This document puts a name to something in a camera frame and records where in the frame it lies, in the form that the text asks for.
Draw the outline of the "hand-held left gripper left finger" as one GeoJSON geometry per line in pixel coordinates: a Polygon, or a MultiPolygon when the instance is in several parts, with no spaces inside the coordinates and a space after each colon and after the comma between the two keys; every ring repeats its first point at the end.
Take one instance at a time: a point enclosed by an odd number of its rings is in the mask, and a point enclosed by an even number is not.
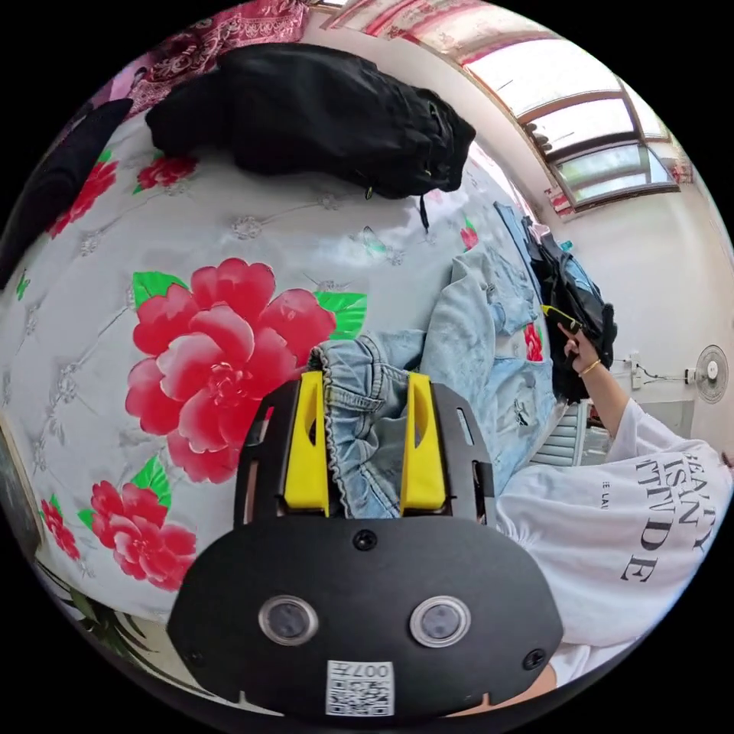
{"type": "Polygon", "coordinates": [[[305,372],[297,387],[284,502],[291,512],[328,512],[330,491],[323,374],[305,372]]]}

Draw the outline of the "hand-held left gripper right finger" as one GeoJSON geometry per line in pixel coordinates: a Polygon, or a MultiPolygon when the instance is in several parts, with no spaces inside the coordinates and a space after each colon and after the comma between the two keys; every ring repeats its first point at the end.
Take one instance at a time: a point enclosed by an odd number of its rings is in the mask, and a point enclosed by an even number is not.
{"type": "Polygon", "coordinates": [[[400,510],[441,512],[446,499],[432,386],[428,376],[412,373],[407,390],[400,510]]]}

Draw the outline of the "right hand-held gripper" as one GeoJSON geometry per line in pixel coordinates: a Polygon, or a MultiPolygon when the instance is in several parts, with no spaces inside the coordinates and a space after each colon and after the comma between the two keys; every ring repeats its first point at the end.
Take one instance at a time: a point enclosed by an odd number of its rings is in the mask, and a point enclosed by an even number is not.
{"type": "Polygon", "coordinates": [[[563,346],[563,365],[568,369],[584,367],[584,336],[580,321],[556,307],[543,304],[541,308],[546,319],[557,324],[566,339],[563,346]]]}

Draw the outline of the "person's right hand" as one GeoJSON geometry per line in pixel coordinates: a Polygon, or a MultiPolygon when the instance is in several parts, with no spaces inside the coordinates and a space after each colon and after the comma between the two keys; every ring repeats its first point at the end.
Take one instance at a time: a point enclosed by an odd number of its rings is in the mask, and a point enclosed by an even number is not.
{"type": "Polygon", "coordinates": [[[582,330],[575,333],[565,329],[561,330],[567,338],[564,347],[567,362],[576,374],[582,375],[600,364],[600,359],[594,345],[582,330]]]}

